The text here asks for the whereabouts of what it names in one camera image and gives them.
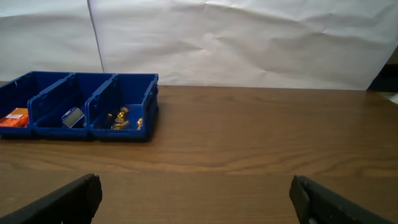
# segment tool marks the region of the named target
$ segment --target blue bin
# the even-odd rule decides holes
[[[70,72],[29,72],[0,86],[0,118],[15,108],[28,108],[27,102]],[[0,127],[0,135],[31,137],[32,123],[26,128]]]
[[[90,133],[99,139],[147,139],[157,105],[158,74],[117,74],[103,83],[88,102]],[[116,113],[124,106],[129,109],[129,124],[121,130],[111,129]],[[137,121],[142,118],[141,129]]]
[[[33,131],[40,138],[88,138],[87,103],[98,87],[113,76],[109,73],[71,73],[56,85],[41,91],[28,102]],[[83,128],[63,126],[62,116],[73,107],[78,107],[86,115]]]

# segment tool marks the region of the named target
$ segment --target white backdrop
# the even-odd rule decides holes
[[[6,35],[9,9],[0,5],[0,79],[21,68],[100,70],[87,2],[55,2],[45,19],[16,16],[24,19]],[[364,90],[398,44],[396,0],[90,0],[90,7],[105,72],[159,73],[166,85]]]

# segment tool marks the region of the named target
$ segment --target white paper sheet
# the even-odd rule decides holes
[[[0,1],[0,80],[32,70],[102,72],[87,1]]]
[[[366,89],[398,40],[396,0],[91,0],[105,72],[167,85]]]

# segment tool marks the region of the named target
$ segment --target brown tabletop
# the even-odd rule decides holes
[[[0,141],[0,215],[87,173],[93,223],[298,223],[306,175],[398,222],[398,106],[377,93],[159,87],[151,142]]]

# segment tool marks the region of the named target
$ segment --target white label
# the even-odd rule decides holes
[[[6,118],[17,119],[17,118],[20,118],[21,116],[23,116],[23,114],[9,114],[6,116]]]

